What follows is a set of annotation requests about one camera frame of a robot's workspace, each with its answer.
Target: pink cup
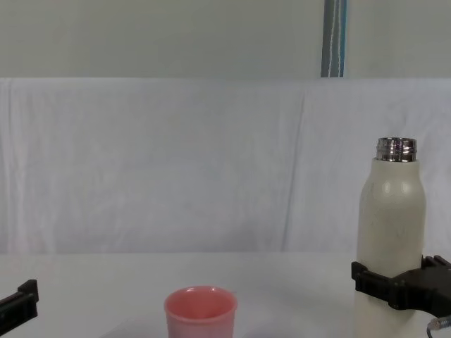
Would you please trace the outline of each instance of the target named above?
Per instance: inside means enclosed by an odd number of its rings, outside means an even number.
[[[169,338],[232,338],[237,299],[219,287],[187,287],[164,302]]]

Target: white water bottle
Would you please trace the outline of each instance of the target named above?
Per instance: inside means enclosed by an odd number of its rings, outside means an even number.
[[[425,214],[416,141],[379,139],[360,197],[357,260],[387,277],[419,268]],[[418,337],[414,312],[396,311],[384,301],[356,292],[354,338]]]

